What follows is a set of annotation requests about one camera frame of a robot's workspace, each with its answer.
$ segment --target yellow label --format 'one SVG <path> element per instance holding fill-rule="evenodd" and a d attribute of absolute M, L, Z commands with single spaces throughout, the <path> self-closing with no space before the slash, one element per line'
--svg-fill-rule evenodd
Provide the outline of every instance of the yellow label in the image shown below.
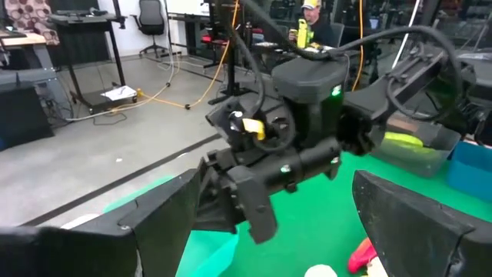
<path fill-rule="evenodd" d="M 257 134 L 258 140 L 264 140 L 264 124 L 259 120 L 243 118 L 244 130 Z"/>

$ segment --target clear plastic container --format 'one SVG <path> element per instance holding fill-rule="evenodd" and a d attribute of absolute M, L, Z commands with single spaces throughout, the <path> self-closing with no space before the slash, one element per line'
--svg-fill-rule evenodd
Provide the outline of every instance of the clear plastic container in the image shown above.
<path fill-rule="evenodd" d="M 412 135 L 424 147 L 385 139 L 371 154 L 423 177 L 433 177 L 446 162 L 461 135 L 440 124 L 419 122 L 397 112 L 387 122 L 387 132 Z"/>

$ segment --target table leg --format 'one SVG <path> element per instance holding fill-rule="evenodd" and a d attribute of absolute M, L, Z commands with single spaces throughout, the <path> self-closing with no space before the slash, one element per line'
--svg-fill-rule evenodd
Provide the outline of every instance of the table leg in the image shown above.
<path fill-rule="evenodd" d="M 38 62 L 45 71 L 50 71 L 56 76 L 55 69 L 53 68 L 52 60 L 48 54 L 48 49 L 46 45 L 33 45 L 34 53 L 38 57 Z M 63 118 L 71 118 L 73 114 L 71 113 L 70 99 L 63 89 L 62 84 L 58 78 L 50 78 L 45 80 L 45 82 L 40 82 L 40 84 L 45 84 L 45 87 L 52 93 L 53 99 L 58 103 L 60 108 L 60 113 Z"/>
<path fill-rule="evenodd" d="M 111 37 L 111 44 L 113 45 L 113 53 L 115 54 L 116 67 L 118 68 L 118 75 L 120 77 L 120 85 L 126 85 L 125 76 L 123 75 L 123 68 L 121 67 L 120 53 L 118 51 L 118 45 L 116 45 L 115 32 L 109 22 L 109 36 Z"/>
<path fill-rule="evenodd" d="M 67 66 L 68 66 L 68 72 L 70 73 L 70 78 L 71 81 L 74 83 L 75 87 L 75 94 L 76 94 L 76 99 L 79 100 L 82 104 L 86 105 L 87 107 L 91 107 L 91 104 L 87 101 L 85 101 L 84 96 L 82 96 L 82 92 L 80 90 L 80 86 L 78 85 L 78 80 L 77 76 L 75 75 L 74 67 L 71 63 L 71 58 L 70 58 L 70 51 L 67 48 L 67 44 L 65 41 L 65 34 L 58 33 L 59 34 L 59 39 L 60 39 L 60 45 L 61 49 L 63 51 L 63 55 L 65 56 L 65 60 L 67 61 Z"/>

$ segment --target yellow bottle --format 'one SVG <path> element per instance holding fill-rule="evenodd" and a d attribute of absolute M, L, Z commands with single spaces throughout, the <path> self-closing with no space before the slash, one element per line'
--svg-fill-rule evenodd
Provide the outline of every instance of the yellow bottle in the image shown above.
<path fill-rule="evenodd" d="M 304 19 L 299 19 L 298 48 L 304 49 L 309 44 L 309 26 Z"/>

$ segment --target plastic bin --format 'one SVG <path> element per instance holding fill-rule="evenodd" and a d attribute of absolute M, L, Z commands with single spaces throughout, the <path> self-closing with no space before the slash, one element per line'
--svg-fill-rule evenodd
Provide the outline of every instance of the plastic bin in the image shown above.
<path fill-rule="evenodd" d="M 468 195 L 492 202 L 492 150 L 460 142 L 451 159 L 447 183 Z"/>
<path fill-rule="evenodd" d="M 117 202 L 108 205 L 104 212 L 110 212 L 151 189 L 166 185 L 173 177 L 164 177 Z M 215 277 L 219 276 L 232 263 L 239 233 L 191 231 L 179 264 L 177 277 Z"/>
<path fill-rule="evenodd" d="M 442 125 L 418 122 L 398 112 L 388 120 L 387 131 L 419 138 L 424 147 L 410 147 L 406 143 L 385 139 L 371 154 L 427 178 L 436 175 L 461 138 L 459 133 Z"/>

